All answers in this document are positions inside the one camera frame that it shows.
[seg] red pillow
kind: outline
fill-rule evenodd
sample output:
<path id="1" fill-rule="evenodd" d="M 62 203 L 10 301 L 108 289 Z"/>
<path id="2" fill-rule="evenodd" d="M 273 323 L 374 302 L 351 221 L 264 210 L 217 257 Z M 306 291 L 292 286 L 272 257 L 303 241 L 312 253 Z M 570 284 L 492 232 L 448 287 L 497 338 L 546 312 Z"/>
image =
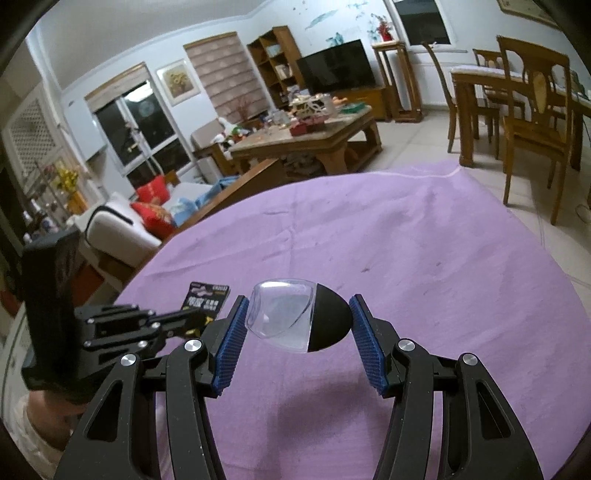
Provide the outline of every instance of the red pillow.
<path id="1" fill-rule="evenodd" d="M 141 203 L 151 203 L 153 205 L 162 205 L 170 200 L 170 192 L 166 188 L 164 175 L 159 175 L 150 183 L 143 185 L 135 191 L 138 194 L 138 200 Z"/>
<path id="2" fill-rule="evenodd" d="M 142 217 L 146 230 L 156 238 L 164 240 L 174 232 L 173 216 L 161 206 L 134 202 L 131 207 Z"/>

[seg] framed painting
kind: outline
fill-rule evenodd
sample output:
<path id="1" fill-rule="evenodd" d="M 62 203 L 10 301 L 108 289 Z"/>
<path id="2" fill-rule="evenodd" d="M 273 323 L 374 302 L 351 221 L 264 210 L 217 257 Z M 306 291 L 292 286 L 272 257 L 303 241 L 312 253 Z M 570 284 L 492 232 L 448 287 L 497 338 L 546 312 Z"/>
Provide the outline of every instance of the framed painting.
<path id="1" fill-rule="evenodd" d="M 554 19 L 549 16 L 534 0 L 497 0 L 504 13 L 517 15 L 550 27 L 560 29 Z"/>
<path id="2" fill-rule="evenodd" d="M 178 105 L 187 98 L 201 93 L 193 66 L 187 60 L 179 60 L 156 71 L 171 105 Z"/>

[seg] blue gripper pad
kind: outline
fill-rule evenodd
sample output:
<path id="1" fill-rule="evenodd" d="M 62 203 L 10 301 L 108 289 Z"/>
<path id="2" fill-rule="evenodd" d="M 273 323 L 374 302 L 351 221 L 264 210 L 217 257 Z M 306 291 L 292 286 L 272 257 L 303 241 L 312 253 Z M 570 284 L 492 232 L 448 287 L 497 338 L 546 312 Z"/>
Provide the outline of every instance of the blue gripper pad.
<path id="1" fill-rule="evenodd" d="M 386 357 L 379 346 L 365 312 L 355 297 L 349 300 L 349 307 L 353 313 L 353 337 L 363 362 L 363 368 L 365 368 L 365 374 L 368 376 L 369 384 L 380 395 L 384 395 L 388 388 Z"/>
<path id="2" fill-rule="evenodd" d="M 216 373 L 213 378 L 213 390 L 221 395 L 224 388 L 230 386 L 238 357 L 246 338 L 246 311 L 248 310 L 248 299 L 243 299 L 238 307 L 226 336 L 216 355 Z"/>

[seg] round table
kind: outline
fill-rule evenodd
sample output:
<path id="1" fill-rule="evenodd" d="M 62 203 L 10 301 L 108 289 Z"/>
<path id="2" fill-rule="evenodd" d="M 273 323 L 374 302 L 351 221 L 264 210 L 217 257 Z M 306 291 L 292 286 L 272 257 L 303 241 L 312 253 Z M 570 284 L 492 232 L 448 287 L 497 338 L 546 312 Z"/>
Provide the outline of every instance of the round table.
<path id="1" fill-rule="evenodd" d="M 203 281 L 230 285 L 224 316 L 271 278 L 316 281 L 347 300 L 361 293 L 374 316 L 432 354 L 477 354 L 545 478 L 591 423 L 591 325 L 575 290 L 531 232 L 453 163 L 322 177 L 240 202 L 176 236 L 118 303 L 178 310 L 190 282 Z M 232 384 L 207 406 L 229 480 L 367 480 L 392 400 L 370 387 L 351 333 L 304 355 L 249 334 Z M 427 479 L 439 461 L 437 399 L 433 429 Z"/>

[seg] black battery card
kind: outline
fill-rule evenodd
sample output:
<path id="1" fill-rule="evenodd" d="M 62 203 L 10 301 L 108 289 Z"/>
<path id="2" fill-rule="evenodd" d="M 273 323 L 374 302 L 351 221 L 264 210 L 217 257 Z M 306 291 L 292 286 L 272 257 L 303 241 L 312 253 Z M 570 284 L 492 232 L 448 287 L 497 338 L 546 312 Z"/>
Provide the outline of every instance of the black battery card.
<path id="1" fill-rule="evenodd" d="M 183 302 L 182 310 L 194 308 L 203 312 L 204 324 L 195 330 L 190 330 L 186 336 L 200 336 L 208 323 L 214 321 L 220 311 L 226 298 L 230 294 L 228 285 L 214 285 L 202 282 L 191 282 L 189 292 Z"/>

